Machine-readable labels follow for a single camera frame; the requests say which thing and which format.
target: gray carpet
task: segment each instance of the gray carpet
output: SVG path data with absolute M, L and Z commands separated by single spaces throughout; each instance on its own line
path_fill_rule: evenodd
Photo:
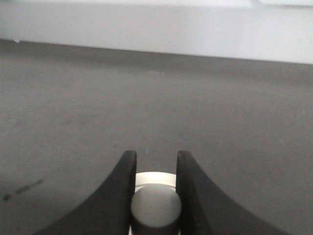
M 313 66 L 0 41 L 0 234 L 29 235 L 124 150 L 190 150 L 253 213 L 313 234 Z

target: white wall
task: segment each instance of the white wall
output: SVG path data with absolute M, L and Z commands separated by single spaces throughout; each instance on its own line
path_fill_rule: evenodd
M 0 38 L 313 64 L 313 8 L 257 0 L 0 0 Z

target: floor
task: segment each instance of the floor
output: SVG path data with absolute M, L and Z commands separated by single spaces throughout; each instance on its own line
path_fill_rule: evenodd
M 0 234 L 76 207 L 124 150 L 178 150 L 253 213 L 313 234 L 313 65 L 0 41 Z

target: gray cylindrical object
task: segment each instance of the gray cylindrical object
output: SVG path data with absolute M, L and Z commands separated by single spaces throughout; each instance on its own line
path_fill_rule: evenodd
M 152 184 L 139 189 L 133 196 L 133 235 L 177 235 L 181 212 L 179 196 L 172 188 Z

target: dark stain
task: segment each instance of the dark stain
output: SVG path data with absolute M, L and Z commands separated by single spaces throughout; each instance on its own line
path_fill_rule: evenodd
M 24 186 L 24 187 L 19 188 L 18 190 L 16 190 L 15 193 L 16 193 L 16 194 L 21 194 L 21 193 L 23 193 L 23 192 L 26 192 L 26 191 L 29 190 L 29 189 L 30 189 L 30 186 L 29 186 L 29 185 L 26 185 L 26 186 Z
M 6 194 L 4 197 L 3 197 L 3 200 L 4 201 L 8 201 L 8 200 L 10 200 L 12 198 L 12 195 L 11 194 Z
M 44 181 L 43 179 L 40 179 L 40 180 L 34 182 L 33 184 L 26 185 L 26 186 L 24 186 L 24 187 L 22 187 L 22 188 L 19 188 L 18 190 L 15 191 L 15 193 L 16 193 L 16 194 L 24 193 L 24 192 L 26 192 L 27 190 L 29 190 L 29 189 L 31 189 L 31 188 L 33 188 L 33 187 L 36 187 L 37 185 L 42 184 L 43 181 Z

